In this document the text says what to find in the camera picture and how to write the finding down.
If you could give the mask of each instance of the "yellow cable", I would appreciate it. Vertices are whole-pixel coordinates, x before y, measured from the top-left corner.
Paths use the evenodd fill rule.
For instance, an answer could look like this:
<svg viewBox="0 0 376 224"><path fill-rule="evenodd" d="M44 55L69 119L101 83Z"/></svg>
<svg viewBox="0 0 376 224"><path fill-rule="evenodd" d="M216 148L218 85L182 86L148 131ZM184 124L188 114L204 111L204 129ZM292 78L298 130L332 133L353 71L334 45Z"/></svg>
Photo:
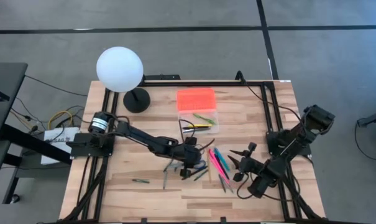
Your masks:
<svg viewBox="0 0 376 224"><path fill-rule="evenodd" d="M70 117L70 120L69 120L69 125L71 125L71 121L73 120L73 116L71 115L71 113L69 111L59 111L57 112L56 114L54 114L51 119L48 121L48 130L51 130L51 121L54 119L54 117L56 117L58 114L69 114L69 117Z"/></svg>
<svg viewBox="0 0 376 224"><path fill-rule="evenodd" d="M13 111L10 111L15 117L17 118L20 118L17 114L15 114ZM30 129L32 129L33 127L29 124L29 122L25 121L25 118L21 118L19 119L20 121L22 121L23 123L25 123L28 127L30 127Z"/></svg>

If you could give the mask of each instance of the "wooden tabletop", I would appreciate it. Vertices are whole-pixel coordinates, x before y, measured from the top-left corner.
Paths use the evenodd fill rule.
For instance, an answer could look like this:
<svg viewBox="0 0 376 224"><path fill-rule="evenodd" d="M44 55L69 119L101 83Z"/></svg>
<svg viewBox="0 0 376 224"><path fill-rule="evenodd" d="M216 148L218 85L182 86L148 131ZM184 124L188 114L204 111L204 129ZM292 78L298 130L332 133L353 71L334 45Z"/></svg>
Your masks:
<svg viewBox="0 0 376 224"><path fill-rule="evenodd" d="M147 87L151 98L150 107L139 114L128 112L123 106L121 93L117 102L117 115L128 116L132 125L153 136L168 136L180 139L178 129L178 113L176 107L177 90L186 87ZM213 87L216 93L220 131L217 134L196 135L198 144L206 144L215 138L216 146L223 156L233 155L230 149L242 151L250 142L258 144L252 157L264 162L269 158L265 132L264 105L247 87ZM259 87L252 89L260 94ZM279 105L289 107L298 113L293 86L290 82L275 81L275 89ZM91 121L93 114L101 111L105 87L100 82L92 82L89 89L83 119ZM109 97L109 108L112 96ZM272 119L273 109L270 106ZM295 116L280 109L284 128L292 128L297 124ZM81 130L87 132L88 124L82 124ZM60 218L67 216L76 205L78 189L83 174L85 157L75 159L71 166L65 198ZM210 168L208 173L197 181L192 178L181 180L179 172L168 173L167 187L163 186L163 169L169 159L154 156L149 150L133 141L117 137L114 153L109 159L108 172L101 210L101 222L138 222L148 218L150 222L216 222L226 217L230 222L259 222L283 220L279 201L269 198L239 199L236 189L241 182L231 181L234 194L224 193L218 179L217 170ZM324 210L319 195L316 177L312 165L298 156L292 162L293 172L301 187L301 194L309 206L321 216ZM87 180L83 184L85 192ZM147 179L150 184L141 184L132 179ZM248 181L240 194L248 195ZM267 194L279 198L278 189L268 188ZM89 217L93 216L96 192L92 196ZM289 202L290 214L294 217L292 203Z"/></svg>

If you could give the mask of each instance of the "black stand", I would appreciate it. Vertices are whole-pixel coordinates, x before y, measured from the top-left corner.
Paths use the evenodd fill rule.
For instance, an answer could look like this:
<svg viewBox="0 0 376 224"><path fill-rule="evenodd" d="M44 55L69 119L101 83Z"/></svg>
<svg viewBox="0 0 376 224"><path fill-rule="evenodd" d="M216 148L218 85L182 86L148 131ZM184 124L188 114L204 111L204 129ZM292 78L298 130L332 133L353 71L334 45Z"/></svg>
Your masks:
<svg viewBox="0 0 376 224"><path fill-rule="evenodd" d="M149 107L150 96L146 90L135 88L124 95L123 103L131 113L141 113Z"/></svg>

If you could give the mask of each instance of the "lamp base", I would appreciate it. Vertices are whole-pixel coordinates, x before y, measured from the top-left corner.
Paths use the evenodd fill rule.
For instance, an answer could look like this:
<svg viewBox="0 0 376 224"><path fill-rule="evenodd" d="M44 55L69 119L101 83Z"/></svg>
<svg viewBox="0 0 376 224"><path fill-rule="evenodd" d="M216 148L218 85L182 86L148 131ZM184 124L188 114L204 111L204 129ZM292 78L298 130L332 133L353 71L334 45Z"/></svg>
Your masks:
<svg viewBox="0 0 376 224"><path fill-rule="evenodd" d="M149 107L150 96L146 90L135 88L124 95L123 103L131 113L141 113Z"/></svg>

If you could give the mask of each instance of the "teal marker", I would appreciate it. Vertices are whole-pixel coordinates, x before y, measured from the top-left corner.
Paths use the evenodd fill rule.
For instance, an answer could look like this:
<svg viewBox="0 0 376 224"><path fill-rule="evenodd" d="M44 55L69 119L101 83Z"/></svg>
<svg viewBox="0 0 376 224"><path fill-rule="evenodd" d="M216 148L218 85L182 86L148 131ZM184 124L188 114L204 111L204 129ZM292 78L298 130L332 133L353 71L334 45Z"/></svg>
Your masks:
<svg viewBox="0 0 376 224"><path fill-rule="evenodd" d="M227 163L225 161L225 159L223 158L223 156L221 155L221 153L218 151L218 149L216 147L214 147L214 152L215 154L217 154L217 156L219 157L219 160L221 160L222 164L224 165L225 169L229 172L231 171L229 169L229 167L227 166Z"/></svg>

